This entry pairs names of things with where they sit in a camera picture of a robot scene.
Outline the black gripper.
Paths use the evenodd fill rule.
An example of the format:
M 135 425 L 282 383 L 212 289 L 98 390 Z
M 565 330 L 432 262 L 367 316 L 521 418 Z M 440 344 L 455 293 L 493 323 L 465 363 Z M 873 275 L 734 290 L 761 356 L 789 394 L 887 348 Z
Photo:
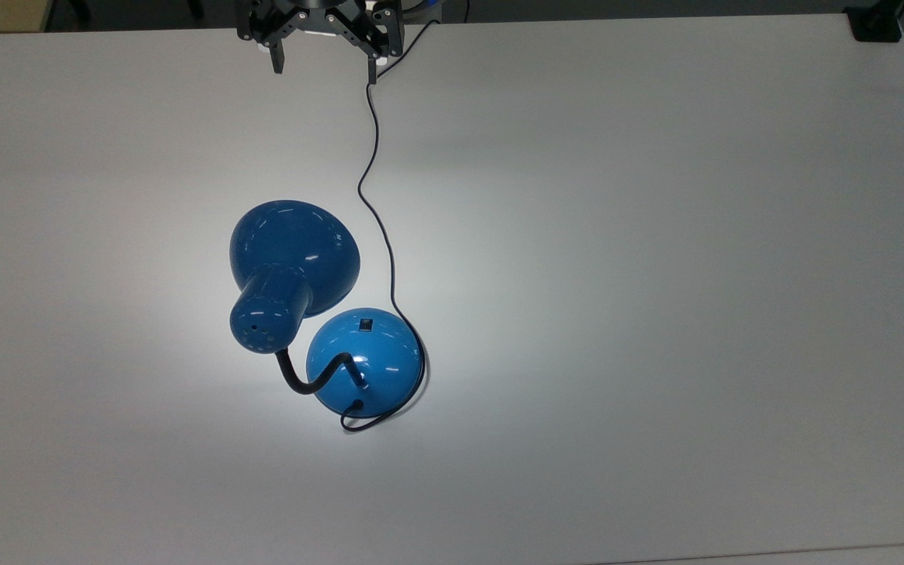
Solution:
M 236 33 L 255 42 L 283 73 L 283 39 L 297 31 L 340 35 L 366 54 L 367 82 L 376 85 L 380 66 L 406 50 L 404 10 L 365 8 L 363 1 L 249 1 L 236 10 Z

